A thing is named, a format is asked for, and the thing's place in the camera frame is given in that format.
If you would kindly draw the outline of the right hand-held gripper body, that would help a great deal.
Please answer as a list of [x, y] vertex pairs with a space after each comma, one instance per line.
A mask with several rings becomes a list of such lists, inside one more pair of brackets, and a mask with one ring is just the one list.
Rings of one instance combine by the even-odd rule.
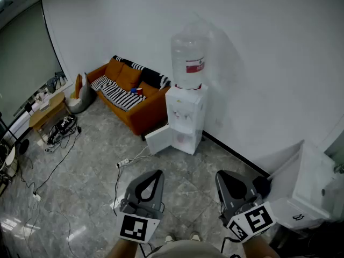
[[233, 212], [224, 210], [219, 219], [234, 234], [233, 238], [228, 236], [226, 239], [241, 243], [264, 233], [276, 224], [270, 203], [264, 202], [261, 196], [252, 197]]

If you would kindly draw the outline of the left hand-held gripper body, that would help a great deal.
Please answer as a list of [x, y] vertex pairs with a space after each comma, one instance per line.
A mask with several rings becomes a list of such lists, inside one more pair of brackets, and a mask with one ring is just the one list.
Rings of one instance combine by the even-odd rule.
[[116, 235], [138, 243], [148, 243], [157, 229], [163, 213], [155, 207], [122, 199], [116, 212]]

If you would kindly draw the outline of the white water dispenser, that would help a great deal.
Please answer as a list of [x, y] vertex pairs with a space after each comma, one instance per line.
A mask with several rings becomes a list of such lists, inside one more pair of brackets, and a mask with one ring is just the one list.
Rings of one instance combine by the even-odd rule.
[[[172, 146], [180, 151], [194, 154], [202, 138], [207, 106], [208, 87], [197, 90], [170, 88], [166, 93], [168, 124], [148, 135], [146, 141], [151, 154]], [[189, 141], [177, 142], [178, 133], [187, 134]]]

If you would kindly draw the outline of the person's left forearm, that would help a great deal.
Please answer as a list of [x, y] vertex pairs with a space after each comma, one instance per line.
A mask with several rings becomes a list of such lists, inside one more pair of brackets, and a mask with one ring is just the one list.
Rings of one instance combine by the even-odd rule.
[[134, 241], [119, 239], [106, 258], [135, 258], [138, 245]]

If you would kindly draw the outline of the person's right forearm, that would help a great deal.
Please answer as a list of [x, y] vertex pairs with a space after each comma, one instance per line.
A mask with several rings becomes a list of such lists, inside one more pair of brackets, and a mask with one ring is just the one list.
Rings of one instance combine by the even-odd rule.
[[261, 236], [256, 236], [242, 244], [246, 258], [280, 258]]

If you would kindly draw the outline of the white box bin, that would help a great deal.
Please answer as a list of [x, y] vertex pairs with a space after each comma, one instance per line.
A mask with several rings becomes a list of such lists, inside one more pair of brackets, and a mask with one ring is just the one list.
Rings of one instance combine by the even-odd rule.
[[335, 162], [304, 141], [300, 149], [268, 177], [266, 197], [278, 224], [301, 230], [344, 219], [344, 174]]

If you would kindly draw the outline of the person's beige clothing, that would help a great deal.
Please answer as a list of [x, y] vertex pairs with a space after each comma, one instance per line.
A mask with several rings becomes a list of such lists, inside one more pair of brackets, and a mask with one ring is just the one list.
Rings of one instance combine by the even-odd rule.
[[148, 258], [226, 258], [226, 256], [207, 242], [179, 240], [161, 246]]

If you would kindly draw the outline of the orange sofa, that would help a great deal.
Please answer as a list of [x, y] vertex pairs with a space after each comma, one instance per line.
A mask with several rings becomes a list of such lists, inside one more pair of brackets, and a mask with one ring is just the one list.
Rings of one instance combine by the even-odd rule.
[[137, 86], [140, 74], [141, 71], [132, 69], [124, 63], [111, 58], [107, 64], [88, 73], [87, 79], [91, 84], [99, 77], [105, 75], [115, 81], [125, 91], [131, 91], [133, 88], [142, 88], [146, 99], [129, 111], [124, 111], [111, 104], [100, 91], [95, 92], [135, 135], [143, 137], [155, 126], [167, 119], [165, 95], [170, 86], [158, 90], [144, 81]]

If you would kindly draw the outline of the black white striped blanket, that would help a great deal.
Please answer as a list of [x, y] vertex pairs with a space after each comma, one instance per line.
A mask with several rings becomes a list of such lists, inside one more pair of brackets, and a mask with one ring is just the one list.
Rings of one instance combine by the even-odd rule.
[[111, 104], [124, 111], [131, 110], [146, 99], [144, 95], [125, 91], [115, 81], [105, 75], [93, 81], [91, 88], [95, 91], [100, 91]]

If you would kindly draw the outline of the grey bean bag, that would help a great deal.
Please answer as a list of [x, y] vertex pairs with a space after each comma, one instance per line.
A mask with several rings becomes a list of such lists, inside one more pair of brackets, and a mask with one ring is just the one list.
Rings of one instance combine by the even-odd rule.
[[87, 79], [87, 74], [84, 73], [82, 76], [83, 86], [80, 90], [79, 99], [75, 99], [74, 92], [66, 97], [66, 104], [72, 114], [78, 114], [85, 111], [95, 100], [96, 93], [91, 88], [90, 82]]

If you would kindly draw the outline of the round wooden coffee table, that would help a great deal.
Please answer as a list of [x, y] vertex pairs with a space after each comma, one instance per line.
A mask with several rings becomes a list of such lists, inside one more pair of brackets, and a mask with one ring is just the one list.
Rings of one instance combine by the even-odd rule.
[[34, 129], [41, 140], [45, 142], [44, 137], [39, 133], [41, 127], [47, 123], [52, 117], [54, 117], [58, 112], [65, 109], [69, 115], [71, 115], [70, 110], [66, 104], [66, 97], [64, 92], [60, 92], [53, 96], [48, 101], [49, 107], [43, 111], [40, 109], [30, 116], [29, 127]]

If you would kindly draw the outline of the black knitted throw white stripes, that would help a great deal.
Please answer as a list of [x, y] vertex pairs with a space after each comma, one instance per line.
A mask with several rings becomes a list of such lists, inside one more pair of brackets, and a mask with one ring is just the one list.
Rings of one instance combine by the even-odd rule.
[[154, 87], [158, 90], [162, 90], [166, 87], [169, 87], [171, 85], [170, 79], [163, 75], [160, 74], [154, 70], [151, 70], [143, 65], [140, 65], [138, 63], [135, 63], [133, 61], [130, 61], [128, 59], [124, 59], [120, 56], [114, 55], [112, 57], [114, 60], [117, 60], [119, 62], [124, 63], [125, 65], [129, 66], [132, 69], [136, 69], [141, 71], [141, 74], [139, 76], [137, 86], [144, 81], [146, 84], [150, 85], [151, 87]]

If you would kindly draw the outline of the orange flat cushion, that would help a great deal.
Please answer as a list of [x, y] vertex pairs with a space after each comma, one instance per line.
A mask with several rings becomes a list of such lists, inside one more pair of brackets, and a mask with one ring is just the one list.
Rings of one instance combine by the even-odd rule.
[[80, 74], [78, 74], [78, 76], [76, 78], [76, 82], [75, 82], [75, 92], [74, 92], [75, 99], [79, 99], [80, 90], [81, 90], [82, 86], [83, 86], [82, 76]]

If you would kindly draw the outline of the grey handbags on sill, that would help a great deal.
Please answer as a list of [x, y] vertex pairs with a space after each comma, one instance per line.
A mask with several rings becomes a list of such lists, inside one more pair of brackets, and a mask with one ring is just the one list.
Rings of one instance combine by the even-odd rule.
[[50, 78], [46, 83], [47, 91], [53, 94], [56, 90], [64, 86], [67, 81], [68, 80], [63, 71], [56, 72], [54, 77]]

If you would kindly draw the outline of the clear water bottle red label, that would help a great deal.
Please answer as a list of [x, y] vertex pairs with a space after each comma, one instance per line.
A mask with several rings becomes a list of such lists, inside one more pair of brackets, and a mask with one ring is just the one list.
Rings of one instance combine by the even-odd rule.
[[185, 28], [171, 38], [173, 79], [182, 89], [201, 87], [208, 45], [208, 30]]

